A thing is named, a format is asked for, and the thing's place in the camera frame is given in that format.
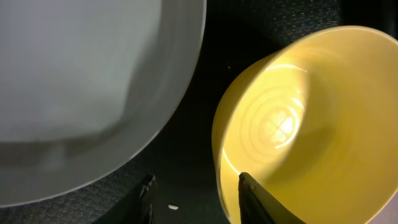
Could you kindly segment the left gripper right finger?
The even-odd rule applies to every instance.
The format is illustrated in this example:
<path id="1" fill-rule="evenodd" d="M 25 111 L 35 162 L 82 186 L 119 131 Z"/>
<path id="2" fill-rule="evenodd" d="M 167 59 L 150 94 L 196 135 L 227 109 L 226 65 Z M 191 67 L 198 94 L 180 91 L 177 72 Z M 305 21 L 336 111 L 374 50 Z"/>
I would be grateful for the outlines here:
<path id="1" fill-rule="evenodd" d="M 242 224 L 304 224 L 247 172 L 239 175 L 238 191 Z"/>

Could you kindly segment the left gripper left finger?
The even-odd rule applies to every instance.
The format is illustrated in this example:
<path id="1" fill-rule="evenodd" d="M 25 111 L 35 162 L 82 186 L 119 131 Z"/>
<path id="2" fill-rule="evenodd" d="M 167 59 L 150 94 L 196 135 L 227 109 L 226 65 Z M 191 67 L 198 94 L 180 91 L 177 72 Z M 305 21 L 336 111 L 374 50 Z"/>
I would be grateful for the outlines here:
<path id="1" fill-rule="evenodd" d="M 156 219 L 157 182 L 149 174 L 93 224 L 155 224 Z"/>

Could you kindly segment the yellow bowl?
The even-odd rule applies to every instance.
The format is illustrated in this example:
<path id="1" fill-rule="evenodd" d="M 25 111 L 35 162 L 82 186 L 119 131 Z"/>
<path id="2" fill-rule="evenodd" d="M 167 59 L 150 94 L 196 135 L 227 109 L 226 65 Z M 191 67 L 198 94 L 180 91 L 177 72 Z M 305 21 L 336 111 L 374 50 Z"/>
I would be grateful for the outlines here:
<path id="1" fill-rule="evenodd" d="M 397 192 L 397 41 L 339 26 L 240 73 L 211 145 L 224 214 L 241 223 L 247 172 L 304 223 L 368 223 Z"/>

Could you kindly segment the round black tray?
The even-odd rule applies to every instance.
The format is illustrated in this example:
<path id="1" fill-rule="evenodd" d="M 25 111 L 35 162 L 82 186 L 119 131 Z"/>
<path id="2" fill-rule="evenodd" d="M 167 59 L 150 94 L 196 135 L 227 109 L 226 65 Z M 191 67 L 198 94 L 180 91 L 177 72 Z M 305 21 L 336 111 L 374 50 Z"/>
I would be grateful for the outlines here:
<path id="1" fill-rule="evenodd" d="M 167 125 L 135 158 L 110 175 L 49 200 L 4 208 L 2 223 L 119 223 L 132 193 L 152 174 L 156 223 L 226 223 L 218 199 L 211 127 L 233 79 L 257 60 L 312 32 L 359 25 L 397 36 L 396 1 L 208 1 L 200 57 Z"/>

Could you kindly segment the grey plate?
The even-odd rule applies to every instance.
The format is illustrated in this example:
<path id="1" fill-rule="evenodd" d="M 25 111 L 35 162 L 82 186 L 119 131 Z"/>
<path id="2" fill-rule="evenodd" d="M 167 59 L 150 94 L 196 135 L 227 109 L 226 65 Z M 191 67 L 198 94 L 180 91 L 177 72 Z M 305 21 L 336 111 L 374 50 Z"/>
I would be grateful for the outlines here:
<path id="1" fill-rule="evenodd" d="M 183 98 L 205 0 L 1 0 L 1 206 L 89 185 Z"/>

